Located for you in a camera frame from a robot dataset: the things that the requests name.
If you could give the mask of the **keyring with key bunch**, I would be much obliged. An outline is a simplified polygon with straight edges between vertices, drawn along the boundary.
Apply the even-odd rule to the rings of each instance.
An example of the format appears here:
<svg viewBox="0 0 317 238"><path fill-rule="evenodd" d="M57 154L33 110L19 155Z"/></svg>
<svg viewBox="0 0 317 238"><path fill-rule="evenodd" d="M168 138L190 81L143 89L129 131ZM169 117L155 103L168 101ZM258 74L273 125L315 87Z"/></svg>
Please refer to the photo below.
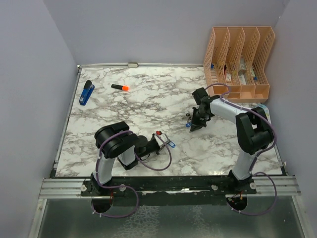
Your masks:
<svg viewBox="0 0 317 238"><path fill-rule="evenodd" d="M192 121L192 115L190 113L186 113L186 117L187 117L187 122L186 122L186 127L192 127L195 126Z"/></svg>

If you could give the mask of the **blue tag key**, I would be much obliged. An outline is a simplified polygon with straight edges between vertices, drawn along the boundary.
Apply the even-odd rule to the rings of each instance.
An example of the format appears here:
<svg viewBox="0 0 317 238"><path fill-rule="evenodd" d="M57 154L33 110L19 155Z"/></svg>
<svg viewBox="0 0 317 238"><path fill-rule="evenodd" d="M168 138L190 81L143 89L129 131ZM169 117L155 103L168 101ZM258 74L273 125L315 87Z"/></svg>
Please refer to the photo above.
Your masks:
<svg viewBox="0 0 317 238"><path fill-rule="evenodd" d="M169 145L171 148L175 148L176 144L173 143L172 141L167 142L167 145Z"/></svg>

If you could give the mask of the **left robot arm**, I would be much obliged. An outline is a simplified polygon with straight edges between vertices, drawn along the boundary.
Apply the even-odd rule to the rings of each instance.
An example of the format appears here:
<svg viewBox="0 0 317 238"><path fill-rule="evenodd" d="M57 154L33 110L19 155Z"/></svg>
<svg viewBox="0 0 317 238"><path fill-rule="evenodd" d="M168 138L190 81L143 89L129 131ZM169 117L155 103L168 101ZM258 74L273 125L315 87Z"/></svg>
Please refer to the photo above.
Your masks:
<svg viewBox="0 0 317 238"><path fill-rule="evenodd" d="M94 138L99 158L97 168L91 174L92 190L100 196L109 191L116 159L124 169L130 170L151 154L159 154L164 147L164 143L157 135L153 134L150 140L145 136L136 135L129 130L128 124L124 121L101 127Z"/></svg>

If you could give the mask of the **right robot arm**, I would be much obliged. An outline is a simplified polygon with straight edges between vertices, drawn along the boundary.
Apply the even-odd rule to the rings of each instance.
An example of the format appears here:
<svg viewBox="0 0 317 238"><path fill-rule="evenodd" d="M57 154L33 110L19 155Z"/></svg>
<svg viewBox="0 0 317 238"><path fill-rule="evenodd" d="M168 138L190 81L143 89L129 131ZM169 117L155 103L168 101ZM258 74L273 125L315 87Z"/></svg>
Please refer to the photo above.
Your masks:
<svg viewBox="0 0 317 238"><path fill-rule="evenodd" d="M218 116L236 125L240 153L228 174L227 187L238 194L251 182L252 170L258 156L274 146L274 131L261 107L244 108L225 100L220 95L209 96L205 88L193 93L198 105L193 108L190 132L202 129L212 117Z"/></svg>

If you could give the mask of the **black mounting plate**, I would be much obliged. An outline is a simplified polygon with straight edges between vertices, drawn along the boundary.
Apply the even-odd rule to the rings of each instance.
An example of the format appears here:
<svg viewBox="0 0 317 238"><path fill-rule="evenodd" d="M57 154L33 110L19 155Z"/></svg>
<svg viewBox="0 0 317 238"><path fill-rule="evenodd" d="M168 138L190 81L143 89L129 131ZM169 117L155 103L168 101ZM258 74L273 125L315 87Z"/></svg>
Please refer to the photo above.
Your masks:
<svg viewBox="0 0 317 238"><path fill-rule="evenodd" d="M94 179L83 181L81 196L110 201L115 206L225 205L227 195L256 194L254 180L242 185L229 176L113 177L101 188Z"/></svg>

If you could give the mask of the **orange black highlighter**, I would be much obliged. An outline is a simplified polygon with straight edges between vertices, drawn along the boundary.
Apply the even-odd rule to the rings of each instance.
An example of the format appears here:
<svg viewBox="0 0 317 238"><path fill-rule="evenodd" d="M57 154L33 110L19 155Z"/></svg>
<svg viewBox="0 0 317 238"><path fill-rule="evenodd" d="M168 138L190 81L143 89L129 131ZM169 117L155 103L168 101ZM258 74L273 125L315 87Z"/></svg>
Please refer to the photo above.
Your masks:
<svg viewBox="0 0 317 238"><path fill-rule="evenodd" d="M117 90L122 90L122 91L128 91L129 87L125 85L117 85L117 84L112 84L111 88L117 89Z"/></svg>

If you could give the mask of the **blue packaged item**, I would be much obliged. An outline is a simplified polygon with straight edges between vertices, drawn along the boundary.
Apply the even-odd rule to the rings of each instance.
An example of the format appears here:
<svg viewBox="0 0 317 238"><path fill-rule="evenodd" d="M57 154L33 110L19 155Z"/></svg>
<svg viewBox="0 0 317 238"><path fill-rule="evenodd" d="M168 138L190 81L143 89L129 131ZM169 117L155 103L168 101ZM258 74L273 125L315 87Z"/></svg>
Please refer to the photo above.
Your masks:
<svg viewBox="0 0 317 238"><path fill-rule="evenodd" d="M271 123L268 107L266 105L264 105L264 104L257 104L257 107L260 107L260 108L262 108L264 110L264 113L265 113L265 116L266 116L268 122Z"/></svg>

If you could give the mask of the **peach desk file organizer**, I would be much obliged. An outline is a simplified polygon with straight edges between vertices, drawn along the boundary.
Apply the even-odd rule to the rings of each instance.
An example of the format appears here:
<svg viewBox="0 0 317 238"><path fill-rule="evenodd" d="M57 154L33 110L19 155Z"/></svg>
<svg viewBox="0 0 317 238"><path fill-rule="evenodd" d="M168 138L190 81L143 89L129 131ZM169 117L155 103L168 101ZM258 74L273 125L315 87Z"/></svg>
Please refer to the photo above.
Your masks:
<svg viewBox="0 0 317 238"><path fill-rule="evenodd" d="M234 103L267 101L264 68L274 40L270 26L213 27L203 63L208 94Z"/></svg>

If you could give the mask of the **white edge clip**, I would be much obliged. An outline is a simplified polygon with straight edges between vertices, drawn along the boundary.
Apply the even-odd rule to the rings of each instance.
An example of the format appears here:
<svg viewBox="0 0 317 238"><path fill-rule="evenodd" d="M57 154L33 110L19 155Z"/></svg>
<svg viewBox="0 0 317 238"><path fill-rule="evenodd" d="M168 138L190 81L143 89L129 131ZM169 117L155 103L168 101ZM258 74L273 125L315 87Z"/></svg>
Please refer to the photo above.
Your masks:
<svg viewBox="0 0 317 238"><path fill-rule="evenodd" d="M130 68L137 68L139 65L137 62L129 62L127 66Z"/></svg>

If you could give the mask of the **blue stapler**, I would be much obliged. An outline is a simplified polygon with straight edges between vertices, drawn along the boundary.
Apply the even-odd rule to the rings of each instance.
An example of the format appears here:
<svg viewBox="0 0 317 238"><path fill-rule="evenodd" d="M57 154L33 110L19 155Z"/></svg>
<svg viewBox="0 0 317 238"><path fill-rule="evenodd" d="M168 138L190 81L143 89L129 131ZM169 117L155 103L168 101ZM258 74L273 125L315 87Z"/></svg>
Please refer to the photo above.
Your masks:
<svg viewBox="0 0 317 238"><path fill-rule="evenodd" d="M81 93L80 99L79 99L79 104L82 106L85 106L86 103L88 102L93 90L95 89L94 84L92 83L92 81L87 80L85 82L83 91Z"/></svg>

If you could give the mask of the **aluminium rail base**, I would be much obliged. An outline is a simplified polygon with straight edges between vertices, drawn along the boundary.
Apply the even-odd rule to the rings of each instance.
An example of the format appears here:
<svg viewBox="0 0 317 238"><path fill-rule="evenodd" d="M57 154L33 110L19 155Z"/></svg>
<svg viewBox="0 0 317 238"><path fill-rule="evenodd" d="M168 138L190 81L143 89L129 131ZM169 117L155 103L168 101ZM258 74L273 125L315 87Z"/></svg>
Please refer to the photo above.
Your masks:
<svg viewBox="0 0 317 238"><path fill-rule="evenodd" d="M75 199L82 198L81 186L89 181L83 178L44 179L40 189L40 199ZM295 176L254 177L255 194L242 193L243 197L274 196L275 188L278 196L297 196L301 191Z"/></svg>

